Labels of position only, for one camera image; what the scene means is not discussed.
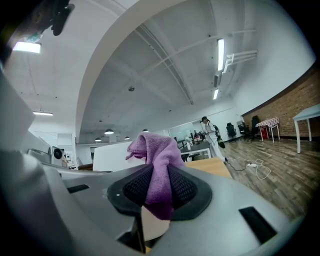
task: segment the white table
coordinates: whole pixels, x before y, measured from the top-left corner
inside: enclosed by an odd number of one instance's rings
[[[191,149],[189,150],[187,147],[181,150],[181,155],[190,154],[190,157],[187,158],[187,162],[191,161],[191,156],[195,153],[207,152],[208,158],[211,158],[210,153],[210,144],[208,142],[200,142],[199,145],[193,144]]]
[[[260,129],[261,140],[264,141],[264,138],[262,137],[262,133],[261,133],[261,128],[262,127],[267,127],[267,126],[269,127],[269,131],[271,130],[272,142],[275,143],[274,132],[273,132],[273,128],[275,128],[275,127],[276,127],[276,129],[278,131],[278,138],[280,140],[280,133],[279,133],[278,124],[279,124],[279,118],[278,117],[270,118],[270,119],[267,119],[267,120],[264,120],[262,122],[257,123],[255,125],[255,127],[259,127],[259,129]]]
[[[300,154],[300,132],[299,132],[299,126],[298,121],[306,120],[308,123],[308,131],[309,131],[309,141],[312,141],[311,137],[311,129],[310,129],[310,118],[316,118],[320,117],[320,104],[308,107],[304,110],[302,110],[299,114],[297,114],[292,119],[294,120],[294,126],[295,126],[295,132],[296,132],[296,142],[297,142],[297,152]]]

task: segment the power strip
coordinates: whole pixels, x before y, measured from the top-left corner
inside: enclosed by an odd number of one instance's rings
[[[256,163],[248,163],[247,166],[248,167],[257,167],[257,164]]]

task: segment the ceiling light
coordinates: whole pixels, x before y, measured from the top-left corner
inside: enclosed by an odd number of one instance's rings
[[[48,113],[48,112],[39,112],[39,111],[33,111],[33,113],[37,116],[53,116],[54,114]]]
[[[104,134],[114,134],[114,131],[111,129],[106,129]]]
[[[218,71],[222,70],[224,66],[224,56],[225,56],[225,40],[218,40]]]
[[[218,97],[218,92],[219,92],[219,89],[216,89],[216,90],[214,91],[214,95],[213,95],[213,99],[214,99],[214,100]]]
[[[13,51],[23,51],[39,54],[41,44],[32,42],[17,42],[13,48]]]

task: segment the wooden floor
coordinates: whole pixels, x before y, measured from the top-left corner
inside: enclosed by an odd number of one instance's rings
[[[229,164],[226,166],[234,180],[272,202],[291,220],[306,213],[320,183],[319,142],[301,141],[301,153],[297,154],[297,141],[293,139],[275,139],[274,143],[237,140],[227,142],[221,152],[228,159],[247,159],[253,163],[256,159],[264,160],[263,165],[271,169],[264,180],[257,178],[256,168],[235,171]],[[243,160],[229,160],[229,163],[237,170],[245,166]],[[268,172],[264,167],[258,168],[260,178]]]

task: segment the black slot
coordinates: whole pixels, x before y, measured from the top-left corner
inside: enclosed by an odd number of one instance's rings
[[[78,186],[68,187],[67,190],[69,191],[70,194],[72,194],[72,193],[76,193],[76,192],[79,192],[79,191],[82,191],[82,190],[86,190],[88,188],[89,188],[88,185],[82,184],[82,185],[78,185]]]
[[[240,209],[239,212],[250,226],[255,236],[261,244],[274,237],[277,232],[269,225],[269,223],[261,216],[254,207]]]

